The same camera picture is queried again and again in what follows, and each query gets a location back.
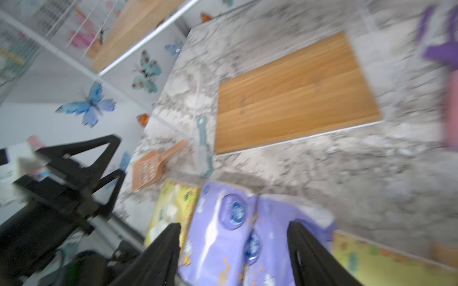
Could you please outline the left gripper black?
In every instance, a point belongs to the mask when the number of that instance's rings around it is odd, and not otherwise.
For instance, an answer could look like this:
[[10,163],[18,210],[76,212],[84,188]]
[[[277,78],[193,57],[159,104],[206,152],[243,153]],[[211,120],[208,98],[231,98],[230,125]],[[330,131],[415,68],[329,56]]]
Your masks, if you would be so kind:
[[[94,227],[87,220],[112,216],[126,177],[124,170],[117,169],[101,178],[120,143],[118,136],[108,135],[40,148],[36,153],[45,161],[46,167],[19,177],[14,186],[83,231],[93,232]],[[94,189],[85,195],[80,190],[84,188]],[[102,195],[110,195],[104,204],[99,201],[100,195],[94,196],[100,191]]]

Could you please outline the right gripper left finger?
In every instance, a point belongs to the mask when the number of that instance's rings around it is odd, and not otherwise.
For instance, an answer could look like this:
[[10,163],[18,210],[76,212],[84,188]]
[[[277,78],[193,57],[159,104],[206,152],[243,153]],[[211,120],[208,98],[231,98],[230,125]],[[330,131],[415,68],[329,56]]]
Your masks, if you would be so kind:
[[111,286],[173,286],[180,256],[181,225],[169,224]]

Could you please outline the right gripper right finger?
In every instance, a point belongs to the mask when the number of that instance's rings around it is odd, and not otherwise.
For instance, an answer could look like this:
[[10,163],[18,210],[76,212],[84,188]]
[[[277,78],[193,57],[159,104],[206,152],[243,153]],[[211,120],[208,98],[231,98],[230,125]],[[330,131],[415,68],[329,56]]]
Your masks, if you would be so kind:
[[289,223],[287,242],[297,286],[361,286],[300,222]]

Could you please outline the purple tissue pack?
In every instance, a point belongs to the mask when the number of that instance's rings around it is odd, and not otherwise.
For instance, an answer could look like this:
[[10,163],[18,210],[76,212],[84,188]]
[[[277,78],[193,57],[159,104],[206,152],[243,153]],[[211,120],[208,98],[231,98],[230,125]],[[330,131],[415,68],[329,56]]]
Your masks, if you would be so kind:
[[178,266],[190,286],[240,286],[244,247],[257,196],[242,186],[207,181],[199,196]]
[[327,249],[337,229],[334,215],[308,199],[260,195],[256,220],[245,245],[244,286],[295,285],[287,243],[290,222],[303,224]]

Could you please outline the yellow tissue pack bottom shelf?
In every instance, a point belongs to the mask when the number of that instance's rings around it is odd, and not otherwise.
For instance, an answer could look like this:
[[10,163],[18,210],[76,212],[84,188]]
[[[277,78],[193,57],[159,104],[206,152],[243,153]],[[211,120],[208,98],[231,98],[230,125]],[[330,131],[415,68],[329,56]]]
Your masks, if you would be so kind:
[[192,185],[165,181],[156,202],[144,246],[148,247],[169,224],[180,224],[180,248],[186,242],[201,189]]

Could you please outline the green-white tissue pack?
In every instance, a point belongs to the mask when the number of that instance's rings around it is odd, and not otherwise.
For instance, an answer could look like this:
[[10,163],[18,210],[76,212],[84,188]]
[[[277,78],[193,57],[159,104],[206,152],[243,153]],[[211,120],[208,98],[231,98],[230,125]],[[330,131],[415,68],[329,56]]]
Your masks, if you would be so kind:
[[458,270],[335,231],[334,258],[364,286],[456,286]]

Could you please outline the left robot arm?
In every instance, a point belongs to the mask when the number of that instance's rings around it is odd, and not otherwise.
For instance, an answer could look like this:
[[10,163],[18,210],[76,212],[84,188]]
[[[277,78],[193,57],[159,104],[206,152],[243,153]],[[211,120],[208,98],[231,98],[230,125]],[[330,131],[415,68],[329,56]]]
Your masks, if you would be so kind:
[[1,223],[1,283],[21,285],[77,230],[128,258],[141,237],[113,214],[125,172],[106,169],[120,145],[109,135],[73,144],[1,151],[1,196],[26,205]]

